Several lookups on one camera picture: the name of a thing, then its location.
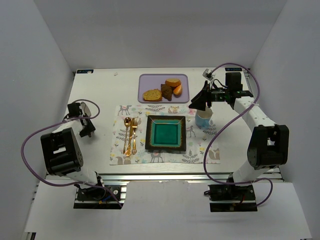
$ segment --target white wall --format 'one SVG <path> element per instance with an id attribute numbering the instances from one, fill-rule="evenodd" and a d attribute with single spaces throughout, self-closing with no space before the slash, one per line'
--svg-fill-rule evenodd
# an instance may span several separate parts
<path id="1" fill-rule="evenodd" d="M 251 66 L 286 0 L 34 0 L 72 70 Z"/>
<path id="2" fill-rule="evenodd" d="M 0 72 L 0 239 L 18 240 L 37 183 L 22 162 L 21 144 L 61 119 L 73 79 L 32 0 L 1 2 Z M 44 175 L 40 136 L 26 148 L 30 164 Z"/>
<path id="3" fill-rule="evenodd" d="M 252 69 L 260 105 L 290 130 L 281 172 L 293 182 L 313 239 L 320 239 L 320 1 L 289 0 Z"/>

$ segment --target gold cutlery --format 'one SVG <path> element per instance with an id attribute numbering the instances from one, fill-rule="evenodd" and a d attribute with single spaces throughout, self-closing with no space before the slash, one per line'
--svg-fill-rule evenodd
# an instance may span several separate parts
<path id="1" fill-rule="evenodd" d="M 128 147 L 126 148 L 125 155 L 129 157 L 131 155 L 131 139 L 132 139 L 132 133 L 133 133 L 133 122 L 135 121 L 135 118 L 133 117 L 131 119 L 131 124 L 130 124 L 130 131 L 129 131 L 129 143 Z"/>
<path id="2" fill-rule="evenodd" d="M 134 120 L 132 123 L 132 128 L 133 128 L 133 149 L 132 149 L 132 154 L 135 155 L 137 153 L 137 146 L 136 146 L 136 129 L 138 127 L 138 122 L 137 120 Z"/>
<path id="3" fill-rule="evenodd" d="M 123 154 L 126 153 L 126 146 L 127 146 L 127 136 L 128 136 L 128 128 L 131 125 L 131 118 L 126 117 L 124 120 L 124 125 L 125 125 L 125 139 L 124 139 L 124 146 L 123 146 Z"/>

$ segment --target food on tray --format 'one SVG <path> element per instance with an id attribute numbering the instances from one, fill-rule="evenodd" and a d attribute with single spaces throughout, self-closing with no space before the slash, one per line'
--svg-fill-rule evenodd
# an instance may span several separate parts
<path id="1" fill-rule="evenodd" d="M 165 99 L 168 99 L 169 101 L 171 101 L 173 90 L 169 85 L 161 84 L 161 93 Z"/>
<path id="2" fill-rule="evenodd" d="M 177 86 L 174 90 L 173 90 L 173 94 L 176 97 L 179 97 L 182 94 L 182 85 Z"/>
<path id="3" fill-rule="evenodd" d="M 170 87 L 176 88 L 181 85 L 181 81 L 178 78 L 168 78 L 167 80 L 165 80 L 165 84 Z"/>
<path id="4" fill-rule="evenodd" d="M 162 100 L 162 93 L 159 89 L 148 90 L 142 96 L 143 100 L 148 102 L 160 102 Z"/>

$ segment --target teal plate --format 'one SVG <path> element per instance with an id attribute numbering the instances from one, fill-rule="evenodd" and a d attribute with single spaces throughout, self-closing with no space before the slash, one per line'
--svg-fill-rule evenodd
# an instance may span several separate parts
<path id="1" fill-rule="evenodd" d="M 186 117 L 149 115 L 145 149 L 186 151 Z"/>

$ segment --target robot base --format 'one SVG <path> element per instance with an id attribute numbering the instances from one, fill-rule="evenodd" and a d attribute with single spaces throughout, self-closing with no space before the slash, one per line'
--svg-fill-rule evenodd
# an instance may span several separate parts
<path id="1" fill-rule="evenodd" d="M 120 201 L 121 198 L 121 185 L 104 185 L 106 188 L 113 192 L 116 199 Z M 95 188 L 99 190 L 98 194 L 84 194 L 83 189 L 78 189 L 76 199 L 74 201 L 74 209 L 121 209 L 120 206 L 111 196 L 107 202 L 99 204 L 100 200 L 103 200 L 110 196 L 109 192 L 105 192 L 103 189 Z"/>
<path id="2" fill-rule="evenodd" d="M 205 195 L 210 196 L 210 212 L 257 212 L 252 185 L 209 185 Z"/>

